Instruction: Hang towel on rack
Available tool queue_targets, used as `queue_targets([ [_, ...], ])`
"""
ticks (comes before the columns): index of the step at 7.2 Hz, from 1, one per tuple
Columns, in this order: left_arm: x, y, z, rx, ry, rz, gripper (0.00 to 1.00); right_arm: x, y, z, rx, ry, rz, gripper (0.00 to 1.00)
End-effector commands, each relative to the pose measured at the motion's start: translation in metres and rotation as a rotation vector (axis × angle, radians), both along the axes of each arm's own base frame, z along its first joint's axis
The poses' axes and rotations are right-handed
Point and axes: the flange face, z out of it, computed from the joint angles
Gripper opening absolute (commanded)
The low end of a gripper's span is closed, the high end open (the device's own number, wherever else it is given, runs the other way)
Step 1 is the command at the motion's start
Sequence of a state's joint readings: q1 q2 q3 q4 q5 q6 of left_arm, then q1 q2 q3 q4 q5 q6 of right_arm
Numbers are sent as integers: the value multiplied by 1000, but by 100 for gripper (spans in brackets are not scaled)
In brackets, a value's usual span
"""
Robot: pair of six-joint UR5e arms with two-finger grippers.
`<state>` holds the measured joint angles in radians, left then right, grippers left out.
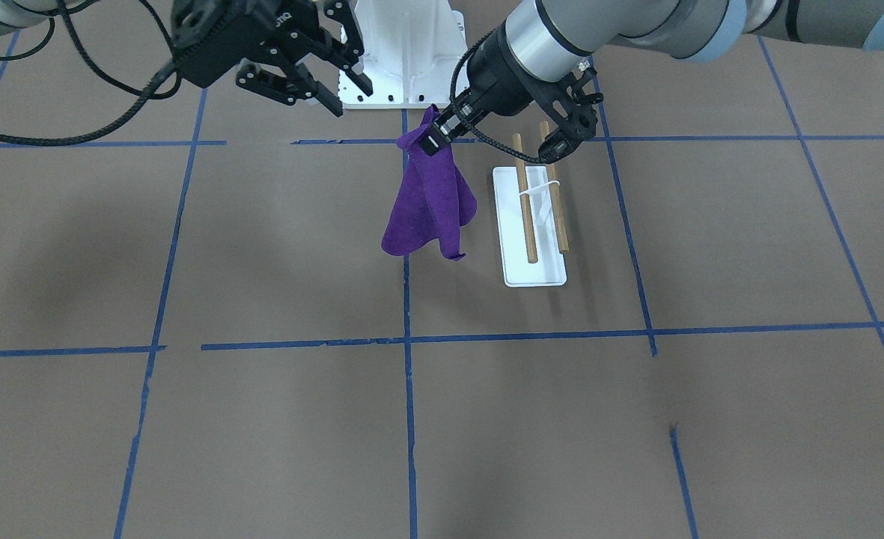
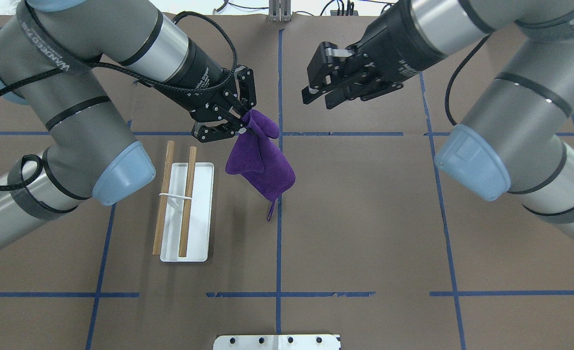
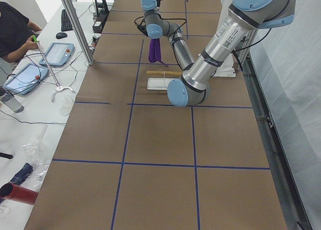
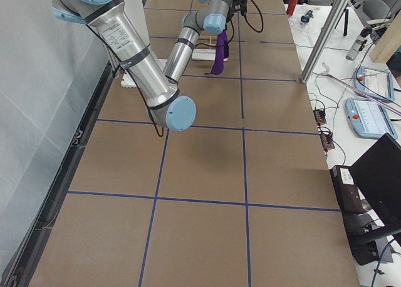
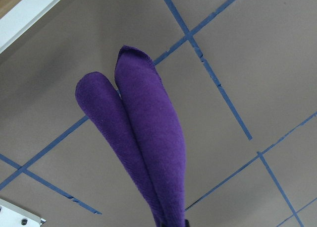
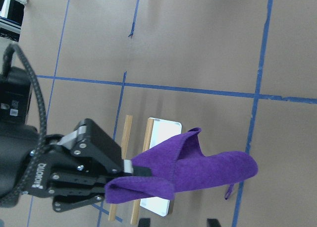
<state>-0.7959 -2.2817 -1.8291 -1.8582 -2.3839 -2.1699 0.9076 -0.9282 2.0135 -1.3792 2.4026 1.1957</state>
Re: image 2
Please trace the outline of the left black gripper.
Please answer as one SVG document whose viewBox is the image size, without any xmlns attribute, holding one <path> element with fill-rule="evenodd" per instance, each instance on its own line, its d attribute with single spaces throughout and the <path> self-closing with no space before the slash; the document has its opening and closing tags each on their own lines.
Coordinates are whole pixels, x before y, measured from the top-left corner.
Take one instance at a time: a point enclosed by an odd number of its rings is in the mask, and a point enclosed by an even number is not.
<svg viewBox="0 0 574 350">
<path fill-rule="evenodd" d="M 196 121 L 191 135 L 199 142 L 221 141 L 246 131 L 244 117 L 256 106 L 254 73 L 247 66 L 220 67 L 193 40 L 180 71 L 170 80 L 186 92 L 171 91 L 170 98 Z M 209 125 L 209 122 L 227 121 Z"/>
</svg>

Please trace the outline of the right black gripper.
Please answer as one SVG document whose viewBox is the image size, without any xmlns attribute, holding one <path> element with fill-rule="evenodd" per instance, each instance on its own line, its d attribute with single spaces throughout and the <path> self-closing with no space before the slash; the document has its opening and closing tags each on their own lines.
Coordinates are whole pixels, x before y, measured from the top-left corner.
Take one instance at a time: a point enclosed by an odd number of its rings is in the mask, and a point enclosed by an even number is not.
<svg viewBox="0 0 574 350">
<path fill-rule="evenodd" d="M 344 49 L 321 42 L 307 67 L 302 102 L 325 95 L 326 109 L 402 89 L 404 82 L 444 59 L 417 27 L 411 2 L 398 2 L 367 26 L 363 37 Z"/>
</svg>

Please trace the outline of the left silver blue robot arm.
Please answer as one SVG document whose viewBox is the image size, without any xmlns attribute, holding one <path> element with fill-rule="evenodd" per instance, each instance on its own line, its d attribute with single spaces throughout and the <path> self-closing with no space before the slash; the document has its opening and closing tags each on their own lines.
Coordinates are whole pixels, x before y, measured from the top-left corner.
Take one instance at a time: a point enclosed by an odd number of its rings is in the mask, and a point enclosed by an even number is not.
<svg viewBox="0 0 574 350">
<path fill-rule="evenodd" d="M 155 88 L 191 114 L 200 142 L 231 138 L 256 103 L 253 71 L 210 58 L 148 0 L 21 0 L 0 28 L 0 97 L 29 105 L 54 144 L 0 178 L 0 250 L 94 198 L 113 205 L 156 171 L 93 74 Z"/>
</svg>

